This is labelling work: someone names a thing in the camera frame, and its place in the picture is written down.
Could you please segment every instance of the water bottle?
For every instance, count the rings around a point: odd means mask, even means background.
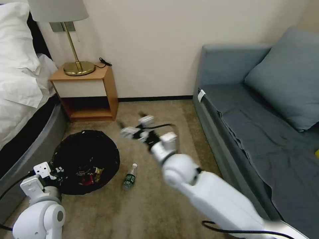
[[[127,172],[127,175],[123,182],[123,188],[129,189],[134,185],[137,174],[137,164],[133,164],[132,168]]]

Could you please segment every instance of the baseboard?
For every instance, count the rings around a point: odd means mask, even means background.
[[[161,101],[161,100],[191,100],[192,95],[187,96],[157,96],[157,97],[129,97],[118,98],[119,102],[132,102],[132,101]]]

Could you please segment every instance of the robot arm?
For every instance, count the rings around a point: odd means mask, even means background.
[[[20,184],[30,198],[30,206],[24,210],[13,226],[15,239],[61,239],[65,222],[65,209],[56,187],[47,186],[44,178],[55,180],[47,162],[34,166],[35,175]]]
[[[124,128],[122,124],[121,135],[146,143],[162,167],[165,182],[181,191],[196,209],[221,229],[237,231],[230,234],[246,239],[308,239],[285,222],[264,220],[243,194],[216,174],[201,170],[188,155],[176,154],[177,136],[172,132],[157,136],[152,130],[155,127],[150,127],[153,122],[153,116],[143,115],[137,127]],[[277,235],[266,234],[266,231]]]

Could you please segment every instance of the wall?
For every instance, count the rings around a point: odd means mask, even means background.
[[[298,23],[308,0],[84,3],[90,17],[75,22],[72,34],[79,58],[110,61],[119,97],[149,97],[191,95],[203,44],[274,43]],[[39,26],[55,62],[73,61],[66,35]]]
[[[301,29],[319,33],[319,1],[311,0],[299,25]]]

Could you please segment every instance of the black trash bag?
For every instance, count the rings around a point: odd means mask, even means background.
[[[103,132],[83,130],[63,140],[55,149],[51,166],[60,176],[63,194],[83,195],[100,189],[117,173],[120,155]]]

